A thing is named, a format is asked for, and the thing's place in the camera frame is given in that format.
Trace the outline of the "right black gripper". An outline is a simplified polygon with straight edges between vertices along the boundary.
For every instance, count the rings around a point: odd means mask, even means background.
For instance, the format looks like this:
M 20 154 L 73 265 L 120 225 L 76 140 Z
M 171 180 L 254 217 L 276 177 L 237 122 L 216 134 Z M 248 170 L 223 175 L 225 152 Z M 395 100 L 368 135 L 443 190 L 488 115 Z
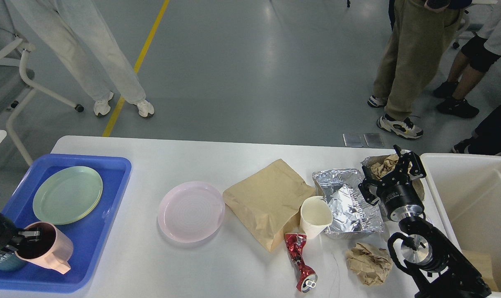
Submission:
M 420 157 L 413 151 L 402 153 L 398 145 L 394 145 L 398 161 L 392 171 L 385 177 L 376 179 L 370 168 L 362 166 L 365 178 L 358 188 L 364 200 L 375 206 L 379 201 L 383 204 L 385 216 L 389 221 L 399 222 L 410 216 L 424 213 L 424 205 L 412 181 L 425 178 L 426 172 Z

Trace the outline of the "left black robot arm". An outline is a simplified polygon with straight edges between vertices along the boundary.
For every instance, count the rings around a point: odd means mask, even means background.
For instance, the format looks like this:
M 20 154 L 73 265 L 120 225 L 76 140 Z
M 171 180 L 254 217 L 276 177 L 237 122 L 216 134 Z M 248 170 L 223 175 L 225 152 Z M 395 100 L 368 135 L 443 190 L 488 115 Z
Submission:
M 24 230 L 18 228 L 11 219 L 0 212 L 0 256 L 25 249 L 29 245 L 40 242 L 42 228 Z

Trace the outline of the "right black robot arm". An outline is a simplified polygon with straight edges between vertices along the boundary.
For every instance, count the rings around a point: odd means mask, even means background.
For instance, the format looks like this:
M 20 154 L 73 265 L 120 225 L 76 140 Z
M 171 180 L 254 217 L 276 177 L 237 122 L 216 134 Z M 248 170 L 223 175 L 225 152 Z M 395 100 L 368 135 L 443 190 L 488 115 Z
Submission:
M 433 224 L 422 217 L 424 205 L 412 181 L 426 176 L 417 154 L 402 152 L 394 170 L 377 178 L 363 166 L 365 178 L 358 185 L 370 205 L 382 202 L 387 218 L 397 222 L 400 232 L 388 239 L 395 266 L 411 276 L 419 291 L 416 298 L 485 298 L 491 289 L 481 273 Z

